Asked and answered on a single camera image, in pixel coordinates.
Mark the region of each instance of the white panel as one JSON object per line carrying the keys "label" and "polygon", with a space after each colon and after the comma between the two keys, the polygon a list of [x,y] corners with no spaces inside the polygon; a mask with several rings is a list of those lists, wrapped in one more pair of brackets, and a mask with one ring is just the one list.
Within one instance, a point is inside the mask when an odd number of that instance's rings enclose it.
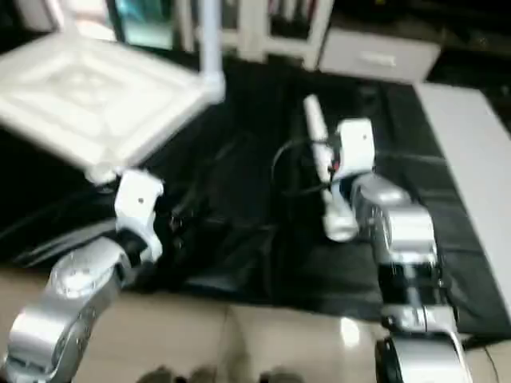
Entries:
{"label": "white panel", "polygon": [[296,0],[284,0],[284,18],[289,22],[295,16],[297,3]]}
{"label": "white panel", "polygon": [[176,8],[181,44],[186,52],[193,53],[195,51],[195,41],[193,38],[192,2],[190,0],[176,0]]}
{"label": "white panel", "polygon": [[77,33],[73,11],[69,8],[67,0],[45,0],[52,18],[60,31]]}
{"label": "white panel", "polygon": [[[202,29],[198,26],[195,29],[196,39],[200,41],[202,44]],[[240,36],[238,34],[238,30],[228,30],[223,29],[220,31],[220,41],[222,42],[222,46],[225,48],[237,48],[240,44]]]}
{"label": "white panel", "polygon": [[28,29],[48,32],[56,27],[45,0],[16,0],[16,5]]}
{"label": "white panel", "polygon": [[305,69],[314,70],[318,65],[319,52],[323,46],[323,40],[330,22],[333,6],[334,0],[321,0],[315,4],[315,11],[311,20],[311,32],[309,32],[309,37],[307,39],[307,51],[303,58],[303,66]]}
{"label": "white panel", "polygon": [[307,52],[308,44],[303,40],[291,38],[268,37],[264,42],[267,52],[282,54],[291,57],[303,57]]}
{"label": "white panel", "polygon": [[137,164],[207,101],[198,74],[74,34],[0,57],[0,73],[5,125],[82,168]]}
{"label": "white panel", "polygon": [[249,61],[264,61],[264,41],[269,35],[269,0],[240,0],[238,6],[238,54]]}
{"label": "white panel", "polygon": [[311,13],[311,7],[313,6],[313,1],[312,0],[302,0],[302,8],[301,8],[301,12],[302,12],[302,17],[303,18],[308,18],[309,17],[309,14]]}
{"label": "white panel", "polygon": [[431,84],[415,88],[509,316],[511,138],[479,91]]}
{"label": "white panel", "polygon": [[328,73],[415,82],[426,78],[439,53],[440,47],[429,42],[330,30],[319,69]]}
{"label": "white panel", "polygon": [[106,16],[107,9],[105,0],[65,0],[69,8],[76,13],[94,14],[97,16]]}
{"label": "white panel", "polygon": [[270,0],[269,13],[271,16],[276,16],[280,11],[280,0]]}

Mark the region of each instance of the black cable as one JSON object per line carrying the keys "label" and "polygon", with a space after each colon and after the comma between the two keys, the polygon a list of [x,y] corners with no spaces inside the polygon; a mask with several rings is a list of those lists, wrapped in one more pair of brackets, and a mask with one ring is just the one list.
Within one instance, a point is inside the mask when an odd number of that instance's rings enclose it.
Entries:
{"label": "black cable", "polygon": [[[272,187],[275,186],[275,169],[276,169],[277,164],[279,163],[280,159],[282,158],[282,155],[285,152],[287,152],[288,150],[293,149],[293,148],[298,148],[300,146],[311,145],[311,144],[312,145],[314,145],[314,144],[324,145],[324,146],[330,147],[331,140],[332,140],[332,137],[329,137],[325,140],[312,140],[310,138],[301,138],[301,139],[296,139],[296,140],[289,140],[288,142],[283,144],[279,148],[277,153],[273,156],[273,161],[271,162],[270,182],[271,182]],[[298,191],[279,189],[279,194],[285,195],[286,197],[300,197],[300,196],[315,194],[317,192],[322,191],[323,189],[330,188],[332,185],[338,184],[339,182],[341,182],[340,179],[332,180],[331,182],[320,183],[315,186],[311,186],[309,188],[300,189]]]}
{"label": "black cable", "polygon": [[91,195],[95,195],[102,189],[105,190],[106,194],[110,194],[112,192],[112,190],[110,190],[107,185],[100,185],[98,187],[86,188],[86,190],[77,191],[76,193],[73,193],[72,195],[64,199],[60,199],[57,202],[54,202],[48,206],[44,206],[43,208],[39,209],[33,214],[21,218],[17,222],[0,231],[0,241],[2,241],[5,237],[8,237],[9,235],[13,234],[15,231],[20,230],[21,228],[30,225],[37,219],[40,219],[41,217],[49,214],[53,210],[62,209],[72,202],[83,199],[85,197],[89,197]]}
{"label": "black cable", "polygon": [[462,344],[463,344],[463,349],[465,351],[470,351],[472,349],[483,349],[490,345],[496,345],[498,343],[502,343],[502,342],[505,342],[508,340],[509,340],[509,338],[504,338],[504,337],[497,338],[497,337],[489,337],[489,336],[482,337],[482,336],[473,335],[470,338],[464,340],[462,342]]}
{"label": "black cable", "polygon": [[495,361],[493,360],[492,355],[489,353],[488,348],[486,348],[486,347],[485,347],[485,353],[486,353],[486,356],[488,357],[489,363],[492,365],[493,373],[495,374],[495,380],[497,381],[497,383],[501,383],[501,378],[498,374],[498,370],[497,370],[497,366],[495,365]]}
{"label": "black cable", "polygon": [[[282,158],[282,155],[287,152],[288,150],[291,150],[293,148],[299,148],[304,145],[324,145],[329,148],[334,148],[334,150],[340,148],[340,141],[339,136],[337,134],[334,134],[332,136],[329,136],[325,140],[312,140],[310,138],[300,138],[295,140],[289,140],[285,144],[283,144],[277,153],[273,156],[273,161],[271,162],[271,185],[272,187],[275,186],[275,169],[277,167],[277,164],[279,163],[280,159]],[[425,156],[425,155],[415,155],[415,154],[409,154],[409,153],[399,153],[399,152],[377,152],[377,156],[383,157],[383,158],[389,158],[392,160],[412,160],[417,161],[425,164],[432,164],[432,165],[445,165],[446,160],[443,158],[438,158],[436,156]],[[335,184],[339,184],[341,182],[340,179],[332,180],[331,182],[326,183],[320,183],[316,184],[314,186],[311,186],[309,188],[303,188],[299,189],[298,191],[293,190],[281,190],[278,189],[279,194],[284,195],[286,197],[300,197],[310,194],[315,194],[317,192],[322,191],[326,188],[331,188]]]}
{"label": "black cable", "polygon": [[126,42],[126,33],[124,29],[124,23],[122,16],[119,13],[115,0],[106,0],[106,8],[109,12],[109,18],[112,22],[113,32],[115,38],[119,42]]}

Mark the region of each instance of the floor tile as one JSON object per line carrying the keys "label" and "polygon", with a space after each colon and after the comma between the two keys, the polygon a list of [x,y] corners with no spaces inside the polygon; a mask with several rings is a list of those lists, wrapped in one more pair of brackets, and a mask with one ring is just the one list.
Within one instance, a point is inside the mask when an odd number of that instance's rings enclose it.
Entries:
{"label": "floor tile", "polygon": [[272,370],[296,372],[306,381],[375,381],[374,339],[366,323],[232,306],[227,327],[222,353],[232,381],[256,381]]}
{"label": "floor tile", "polygon": [[497,383],[495,372],[484,350],[469,351],[465,354],[465,357],[474,383]]}
{"label": "floor tile", "polygon": [[[13,320],[37,299],[46,277],[0,272],[0,351]],[[171,294],[129,294],[119,299],[96,324],[77,381],[135,382],[142,374],[165,365],[188,376],[203,365],[216,365],[227,306]]]}
{"label": "floor tile", "polygon": [[488,352],[497,369],[500,383],[511,382],[511,342],[502,342],[488,347]]}

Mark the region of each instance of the white object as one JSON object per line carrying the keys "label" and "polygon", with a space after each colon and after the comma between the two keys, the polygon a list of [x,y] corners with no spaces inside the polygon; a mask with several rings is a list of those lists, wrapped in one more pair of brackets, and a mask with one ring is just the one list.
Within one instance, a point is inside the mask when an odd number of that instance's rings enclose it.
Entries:
{"label": "white object", "polygon": [[341,135],[343,150],[341,166],[334,178],[370,172],[374,166],[374,138],[370,120],[368,118],[343,120],[337,131]]}
{"label": "white object", "polygon": [[409,83],[425,80],[439,54],[430,42],[331,29],[319,69]]}
{"label": "white object", "polygon": [[[270,0],[238,0],[237,30],[224,29],[220,32],[223,46],[237,48],[238,55],[244,60],[263,62],[269,53],[303,60],[303,67],[314,70],[318,64],[319,52],[328,28],[334,0],[321,0],[315,3],[311,19],[311,28],[307,39],[282,38],[271,34],[270,17],[280,2]],[[202,39],[202,33],[193,33],[191,2],[178,0],[178,17],[182,44],[185,50],[192,52],[194,37]],[[297,1],[286,0],[284,4],[287,16],[296,12]],[[305,1],[303,12],[309,12],[311,2]]]}
{"label": "white object", "polygon": [[[307,131],[312,140],[328,138],[321,107],[316,96],[304,100],[307,117]],[[341,180],[347,176],[369,172],[374,166],[374,141],[372,126],[368,119],[345,120],[338,126],[343,149],[339,170],[333,175],[333,180]],[[325,145],[312,145],[316,171],[321,182],[330,181],[328,171],[334,158],[331,148]],[[322,191],[325,205],[323,229],[325,235],[335,242],[346,242],[358,232],[358,224],[350,204],[340,192],[339,184],[334,184],[331,190]]]}
{"label": "white object", "polygon": [[206,3],[202,73],[120,44],[52,34],[0,57],[0,119],[88,174],[136,167],[224,98],[219,0]]}
{"label": "white object", "polygon": [[314,5],[312,0],[302,0],[302,17],[307,18],[311,14],[311,8]]}
{"label": "white object", "polygon": [[208,88],[210,100],[216,104],[223,101],[225,95],[222,49],[219,36],[222,28],[222,13],[219,1],[203,0],[199,4],[202,24],[201,75]]}
{"label": "white object", "polygon": [[16,0],[23,25],[31,30],[50,32],[55,21],[44,0]]}
{"label": "white object", "polygon": [[140,170],[125,170],[117,190],[114,209],[117,216],[117,230],[128,228],[137,233],[150,247],[142,259],[155,263],[163,252],[158,236],[154,232],[154,207],[157,198],[163,194],[159,179]]}
{"label": "white object", "polygon": [[67,33],[76,33],[77,27],[73,20],[73,13],[66,0],[46,0],[48,11],[53,16],[53,20],[60,31]]}
{"label": "white object", "polygon": [[415,86],[511,318],[511,137],[483,94]]}

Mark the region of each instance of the wire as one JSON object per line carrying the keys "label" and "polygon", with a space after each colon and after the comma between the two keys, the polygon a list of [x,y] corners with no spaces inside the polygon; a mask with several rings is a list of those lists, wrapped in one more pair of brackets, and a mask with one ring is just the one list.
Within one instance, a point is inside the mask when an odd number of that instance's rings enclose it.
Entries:
{"label": "wire", "polygon": [[497,381],[497,383],[501,383],[501,377],[498,374],[498,369],[497,366],[495,365],[495,361],[493,360],[491,353],[489,353],[488,348],[485,347],[484,349],[486,356],[488,357],[489,363],[492,365],[493,373],[495,374],[495,380]]}
{"label": "wire", "polygon": [[115,230],[115,219],[106,219],[51,239],[30,251],[21,253],[12,262],[22,267],[34,267],[113,230]]}
{"label": "wire", "polygon": [[[275,169],[277,167],[277,164],[281,160],[283,154],[287,152],[288,150],[291,150],[293,148],[299,148],[300,146],[304,145],[323,145],[331,148],[331,142],[337,138],[336,135],[329,136],[325,140],[312,140],[310,138],[299,138],[295,140],[289,140],[285,144],[283,144],[277,153],[273,157],[273,161],[271,162],[271,185],[272,187],[276,185],[275,183]],[[424,164],[432,164],[432,165],[445,165],[446,160],[443,158],[438,158],[436,156],[424,156],[424,155],[415,155],[415,154],[409,154],[409,153],[400,153],[400,152],[377,152],[378,156],[389,158],[392,160],[412,160],[417,161]],[[286,197],[300,197],[310,194],[315,194],[317,192],[322,191],[326,188],[331,188],[333,185],[339,184],[341,182],[341,179],[335,179],[331,182],[323,182],[320,184],[316,184],[314,186],[311,186],[309,188],[302,188],[299,190],[282,190],[278,189],[279,194],[284,195]]]}
{"label": "wire", "polygon": [[99,185],[97,187],[86,188],[85,190],[77,191],[76,193],[73,193],[72,195],[70,195],[64,199],[60,199],[55,203],[52,203],[48,206],[45,206],[45,207],[39,209],[38,211],[34,212],[31,215],[28,215],[27,217],[21,218],[19,221],[13,223],[9,227],[0,231],[0,241],[2,241],[5,237],[8,237],[9,235],[13,234],[14,232],[20,230],[21,228],[30,225],[37,219],[40,219],[41,217],[48,215],[53,210],[62,209],[66,205],[69,205],[72,202],[75,202],[80,199],[95,195],[98,192],[100,192],[100,190],[105,190],[106,194],[110,194],[112,192],[112,190],[108,187],[108,185]]}
{"label": "wire", "polygon": [[[277,164],[279,163],[280,159],[282,158],[282,156],[285,152],[287,152],[288,150],[293,149],[293,148],[299,148],[300,146],[311,145],[311,144],[312,145],[317,144],[317,145],[329,146],[328,143],[329,143],[328,139],[312,140],[310,138],[300,138],[300,139],[296,139],[296,140],[289,140],[288,142],[283,144],[279,148],[277,153],[273,156],[273,161],[271,162],[271,179],[270,179],[271,185],[272,186],[276,185],[275,170],[277,168]],[[320,192],[325,188],[329,188],[332,185],[339,183],[340,181],[341,181],[340,179],[332,180],[331,182],[316,184],[315,186],[311,186],[309,188],[303,188],[298,191],[292,191],[289,189],[287,189],[287,190],[279,189],[278,191],[279,191],[279,194],[285,195],[286,197],[299,197],[299,196],[305,196],[305,195],[310,195],[310,194]]]}
{"label": "wire", "polygon": [[463,348],[465,349],[465,351],[470,351],[472,349],[482,349],[490,345],[496,345],[498,343],[508,341],[509,339],[510,339],[509,337],[496,338],[496,337],[479,337],[477,335],[472,335],[470,338],[463,341]]}

